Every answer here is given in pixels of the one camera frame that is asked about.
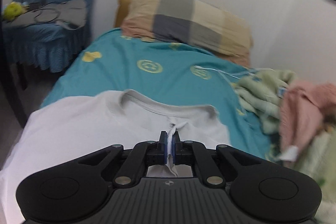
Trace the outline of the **green fleece blanket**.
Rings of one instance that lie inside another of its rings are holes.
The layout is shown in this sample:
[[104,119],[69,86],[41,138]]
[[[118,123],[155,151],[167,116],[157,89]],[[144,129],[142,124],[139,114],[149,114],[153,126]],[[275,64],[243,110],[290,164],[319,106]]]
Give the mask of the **green fleece blanket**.
[[[263,69],[240,77],[233,87],[243,109],[259,117],[263,133],[280,138],[281,102],[295,80],[298,79],[292,71]],[[279,140],[266,159],[313,178],[322,190],[315,219],[318,223],[335,223],[335,113],[325,116],[301,153],[295,147],[282,153]]]

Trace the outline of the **checkered beige grey pillow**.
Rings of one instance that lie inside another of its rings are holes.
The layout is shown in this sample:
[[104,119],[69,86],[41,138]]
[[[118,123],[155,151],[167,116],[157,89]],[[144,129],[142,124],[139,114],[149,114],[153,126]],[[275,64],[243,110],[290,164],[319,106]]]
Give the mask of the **checkered beige grey pillow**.
[[238,64],[249,62],[248,23],[200,0],[118,0],[116,27],[148,42],[185,43]]

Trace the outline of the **white t-shirt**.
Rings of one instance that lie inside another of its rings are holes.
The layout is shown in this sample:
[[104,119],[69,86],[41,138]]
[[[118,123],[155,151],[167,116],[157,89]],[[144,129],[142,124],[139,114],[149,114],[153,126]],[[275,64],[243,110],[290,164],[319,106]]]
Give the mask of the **white t-shirt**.
[[1,223],[23,222],[15,192],[27,176],[113,144],[130,149],[162,131],[212,149],[230,143],[213,106],[166,105],[134,90],[67,97],[33,112],[1,170]]

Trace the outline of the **teal patterned bed sheet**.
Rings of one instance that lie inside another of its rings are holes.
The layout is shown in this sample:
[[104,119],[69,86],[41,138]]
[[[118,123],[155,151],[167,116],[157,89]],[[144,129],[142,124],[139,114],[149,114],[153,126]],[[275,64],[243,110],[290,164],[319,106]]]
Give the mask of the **teal patterned bed sheet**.
[[233,85],[252,69],[182,43],[131,38],[115,28],[83,50],[43,101],[133,89],[161,103],[212,105],[230,131],[231,144],[266,159],[278,138],[263,133],[256,114],[245,111]]

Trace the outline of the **blue covered chair front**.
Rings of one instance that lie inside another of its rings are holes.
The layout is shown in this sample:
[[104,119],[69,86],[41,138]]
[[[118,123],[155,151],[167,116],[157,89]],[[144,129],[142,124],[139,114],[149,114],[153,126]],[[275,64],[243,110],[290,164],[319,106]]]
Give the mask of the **blue covered chair front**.
[[10,63],[33,65],[52,73],[61,72],[89,43],[91,38],[86,36],[86,25],[77,30],[67,30],[55,23],[34,22],[34,11],[47,5],[47,0],[14,1],[26,3],[29,8],[13,21],[3,23],[5,49]]

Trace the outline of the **pink fuzzy blanket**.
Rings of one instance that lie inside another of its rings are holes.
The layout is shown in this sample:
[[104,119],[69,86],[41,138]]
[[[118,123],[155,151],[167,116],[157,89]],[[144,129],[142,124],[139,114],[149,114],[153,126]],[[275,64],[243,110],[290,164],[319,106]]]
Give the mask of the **pink fuzzy blanket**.
[[280,150],[301,153],[315,137],[325,116],[335,113],[335,85],[295,80],[280,106]]

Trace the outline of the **grey cloth on chair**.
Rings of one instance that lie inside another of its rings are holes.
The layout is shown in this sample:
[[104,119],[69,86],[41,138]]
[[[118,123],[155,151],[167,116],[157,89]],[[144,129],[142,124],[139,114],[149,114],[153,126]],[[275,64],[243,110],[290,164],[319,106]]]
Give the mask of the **grey cloth on chair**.
[[87,3],[85,0],[71,0],[48,3],[34,11],[35,23],[55,23],[67,30],[77,30],[86,25]]

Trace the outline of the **yellow green plush toy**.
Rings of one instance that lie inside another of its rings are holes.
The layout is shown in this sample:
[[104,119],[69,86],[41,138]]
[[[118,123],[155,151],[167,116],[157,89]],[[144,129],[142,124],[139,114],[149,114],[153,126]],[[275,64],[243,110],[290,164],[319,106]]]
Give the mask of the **yellow green plush toy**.
[[27,12],[26,8],[19,2],[11,2],[3,11],[3,20],[13,21],[18,16]]

